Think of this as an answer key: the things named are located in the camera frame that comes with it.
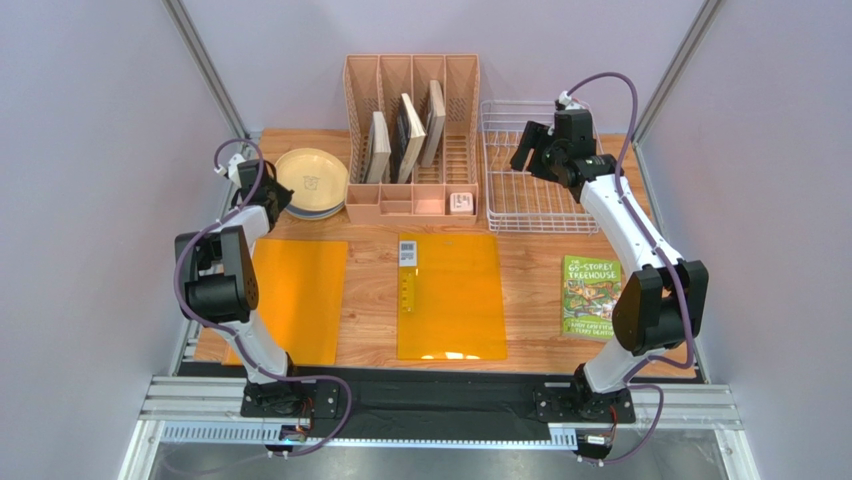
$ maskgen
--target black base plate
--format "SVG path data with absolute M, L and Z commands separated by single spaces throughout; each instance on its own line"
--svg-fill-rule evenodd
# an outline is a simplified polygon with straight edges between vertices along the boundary
M 338 415 L 340 387 L 336 383 L 303 383 L 301 386 L 305 398 L 313 400 L 314 418 L 335 418 Z M 301 412 L 301 401 L 282 402 L 275 406 L 258 406 L 246 400 L 245 396 L 240 408 L 240 415 L 245 418 L 298 418 Z
M 352 387 L 355 402 L 352 417 L 338 434 L 340 438 L 394 440 L 548 440 L 550 432 L 538 416 L 536 388 L 545 385 L 556 393 L 564 393 L 562 385 L 574 380 L 572 375 L 533 373 L 482 373 L 410 369 L 300 367 L 301 375 L 335 375 Z M 226 367 L 218 363 L 186 362 L 178 376 L 245 378 L 242 367 Z M 700 376 L 692 379 L 643 378 L 653 383 L 703 383 Z M 307 389 L 316 389 L 306 384 Z M 333 419 L 317 419 L 312 435 L 321 437 L 334 429 L 340 419 L 346 394 L 339 397 L 341 408 Z M 635 423 L 635 415 L 621 406 L 619 423 Z M 557 422 L 588 422 L 576 416 L 559 416 Z M 245 416 L 263 417 L 262 412 Z M 610 418 L 601 423 L 609 423 Z
M 546 387 L 544 385 L 535 388 L 535 409 L 539 421 L 542 422 L 567 422 L 567 423 L 612 423 L 612 414 L 609 408 L 604 408 L 604 413 L 595 418 L 582 417 L 571 408 L 571 400 L 574 391 L 568 387 Z M 630 390 L 624 389 L 618 395 L 618 401 L 612 404 L 618 415 L 618 423 L 636 423 L 636 413 L 633 410 L 633 398 Z

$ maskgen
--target small white box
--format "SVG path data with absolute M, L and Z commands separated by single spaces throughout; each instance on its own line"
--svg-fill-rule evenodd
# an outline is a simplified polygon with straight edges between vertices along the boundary
M 451 193 L 450 215 L 473 215 L 473 194 Z

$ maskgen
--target book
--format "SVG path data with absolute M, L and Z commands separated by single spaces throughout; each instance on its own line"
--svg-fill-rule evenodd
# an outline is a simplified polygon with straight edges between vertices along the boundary
M 367 154 L 364 157 L 361 183 L 379 183 L 384 176 L 390 159 L 390 135 L 382 112 L 373 112 L 370 136 L 367 139 Z
M 607 341 L 621 295 L 621 263 L 565 256 L 562 262 L 562 334 Z
M 420 156 L 420 166 L 429 168 L 435 161 L 435 154 L 438 152 L 442 133 L 444 133 L 444 121 L 447 118 L 441 82 L 437 80 L 429 82 L 429 101 L 426 105 L 429 108 L 426 113 L 426 146 L 423 147 L 423 154 Z
M 425 139 L 423 122 L 417 116 L 411 97 L 403 93 L 396 116 L 396 143 L 391 148 L 391 175 L 395 183 L 408 183 Z

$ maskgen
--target green book cover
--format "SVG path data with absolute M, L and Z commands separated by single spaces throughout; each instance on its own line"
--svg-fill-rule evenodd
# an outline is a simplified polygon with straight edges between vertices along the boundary
M 562 334 L 612 338 L 612 309 L 621 294 L 621 264 L 565 256 L 562 262 Z

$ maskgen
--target cartoon illustration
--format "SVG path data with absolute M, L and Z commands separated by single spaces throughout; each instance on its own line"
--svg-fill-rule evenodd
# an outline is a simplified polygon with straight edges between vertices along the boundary
M 319 186 L 319 177 L 305 175 L 303 178 L 305 179 L 305 190 L 316 190 Z
M 583 280 L 565 280 L 565 317 L 594 316 L 612 320 L 612 309 L 621 293 L 618 282 L 587 285 Z

